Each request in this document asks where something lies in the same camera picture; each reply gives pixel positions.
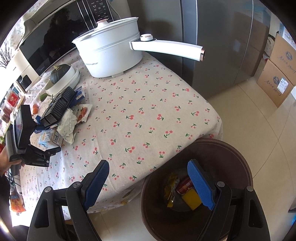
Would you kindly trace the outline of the person's left hand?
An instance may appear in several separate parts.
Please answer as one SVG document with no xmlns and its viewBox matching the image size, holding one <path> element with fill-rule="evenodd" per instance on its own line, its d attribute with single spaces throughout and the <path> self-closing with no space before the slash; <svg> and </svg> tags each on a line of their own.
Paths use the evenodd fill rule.
<svg viewBox="0 0 296 241">
<path fill-rule="evenodd" d="M 9 161 L 7 148 L 5 146 L 0 154 L 0 176 L 2 177 L 4 173 L 8 171 L 8 169 L 10 169 L 12 165 L 18 165 L 21 163 L 22 163 L 22 160 L 16 160 L 13 162 Z"/>
</svg>

